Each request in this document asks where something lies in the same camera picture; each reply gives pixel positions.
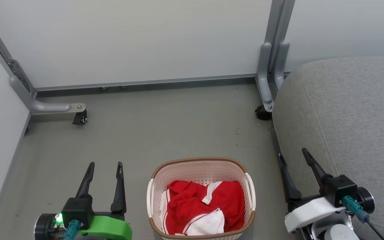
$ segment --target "sofa cushion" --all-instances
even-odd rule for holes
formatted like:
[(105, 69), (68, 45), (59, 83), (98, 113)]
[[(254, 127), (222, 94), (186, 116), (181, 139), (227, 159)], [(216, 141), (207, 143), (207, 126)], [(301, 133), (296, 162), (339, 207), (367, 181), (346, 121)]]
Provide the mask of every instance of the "sofa cushion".
[[(302, 195), (319, 189), (301, 152), (306, 147), (326, 172), (372, 193), (370, 221), (384, 235), (384, 57), (315, 61), (291, 72), (276, 96), (273, 124)], [(356, 219), (354, 228), (379, 239)]]

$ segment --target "green led light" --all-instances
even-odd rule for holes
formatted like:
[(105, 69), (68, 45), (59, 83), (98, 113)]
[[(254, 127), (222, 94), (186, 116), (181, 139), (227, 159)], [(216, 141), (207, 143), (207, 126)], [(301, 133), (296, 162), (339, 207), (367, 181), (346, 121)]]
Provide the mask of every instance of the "green led light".
[(58, 226), (63, 225), (63, 216), (62, 216), (62, 214), (57, 214), (57, 215), (56, 215), (56, 221), (55, 221), (55, 223), (56, 223)]

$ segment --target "basket handle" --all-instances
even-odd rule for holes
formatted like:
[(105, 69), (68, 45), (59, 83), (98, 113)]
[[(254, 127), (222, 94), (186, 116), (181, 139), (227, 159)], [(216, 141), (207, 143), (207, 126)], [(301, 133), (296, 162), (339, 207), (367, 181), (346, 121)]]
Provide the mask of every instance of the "basket handle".
[(152, 217), (154, 212), (154, 179), (151, 179), (148, 184), (148, 191), (146, 193), (146, 206), (148, 209), (149, 218)]
[(245, 173), (245, 178), (247, 181), (245, 181), (247, 185), (247, 190), (248, 190), (248, 199), (250, 199), (251, 203), (251, 210), (254, 211), (256, 210), (256, 191), (254, 190), (254, 184), (253, 180), (251, 179), (251, 176), (248, 173)]

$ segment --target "teal connector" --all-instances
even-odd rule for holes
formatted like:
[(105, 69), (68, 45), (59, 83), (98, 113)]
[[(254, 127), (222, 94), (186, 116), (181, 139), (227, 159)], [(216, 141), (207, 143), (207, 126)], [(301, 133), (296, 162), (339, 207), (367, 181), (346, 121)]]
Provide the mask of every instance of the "teal connector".
[(65, 240), (73, 240), (78, 234), (79, 228), (81, 227), (81, 223), (78, 220), (72, 220), (69, 222), (69, 226), (64, 233)]
[(343, 206), (349, 211), (351, 211), (359, 219), (360, 222), (365, 223), (366, 220), (370, 219), (370, 215), (364, 211), (364, 208), (361, 207), (352, 197), (346, 196), (343, 198)]

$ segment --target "brown rim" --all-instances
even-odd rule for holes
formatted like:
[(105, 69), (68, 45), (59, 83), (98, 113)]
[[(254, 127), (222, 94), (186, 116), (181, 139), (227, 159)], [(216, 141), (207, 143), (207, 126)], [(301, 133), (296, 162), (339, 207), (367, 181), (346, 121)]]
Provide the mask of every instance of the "brown rim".
[[(236, 164), (238, 167), (240, 167), (244, 171), (244, 173), (247, 172), (247, 170), (245, 169), (244, 165), (242, 165), (238, 161), (233, 160), (231, 158), (214, 158), (214, 157), (208, 157), (208, 158), (185, 158), (185, 159), (180, 159), (180, 160), (168, 161), (168, 162), (160, 165), (154, 171), (154, 173), (152, 174), (152, 179), (155, 179), (155, 176), (157, 175), (157, 173), (163, 167), (166, 167), (166, 166), (169, 166), (169, 165), (173, 165), (173, 164), (178, 164), (178, 163), (195, 162), (195, 161), (227, 161), (227, 162), (231, 162), (231, 163)], [(218, 237), (228, 237), (228, 236), (232, 236), (232, 235), (236, 235), (236, 234), (241, 234), (241, 233), (245, 232), (252, 225), (252, 223), (254, 221), (255, 215), (256, 215), (256, 211), (251, 211), (250, 220), (248, 220), (248, 222), (242, 228), (240, 228), (240, 229), (238, 229), (236, 231), (230, 231), (230, 232), (219, 233), (219, 234), (212, 234), (212, 235), (199, 235), (199, 236), (181, 236), (181, 235), (165, 234), (160, 229), (157, 228), (157, 226), (155, 225), (154, 220), (151, 217), (149, 218), (149, 222), (151, 223), (152, 229), (154, 229), (154, 231), (158, 235), (160, 235), (161, 237), (168, 238), (168, 239), (197, 239), (198, 240), (198, 239), (211, 239), (211, 238), (218, 238)]]
[(186, 163), (186, 162), (196, 162), (196, 161), (223, 161), (223, 162), (231, 162), (236, 164), (238, 167), (240, 167), (244, 173), (247, 172), (247, 169), (245, 169), (244, 165), (242, 165), (240, 162), (231, 159), (231, 158), (215, 158), (215, 157), (207, 157), (207, 158), (184, 158), (184, 159), (179, 159), (179, 160), (174, 160), (174, 161), (168, 161), (166, 163), (161, 164), (157, 169), (154, 171), (152, 174), (151, 179), (155, 179), (155, 176), (157, 173), (163, 169), (163, 167), (166, 167), (168, 165), (173, 165), (173, 164), (178, 164), (178, 163)]

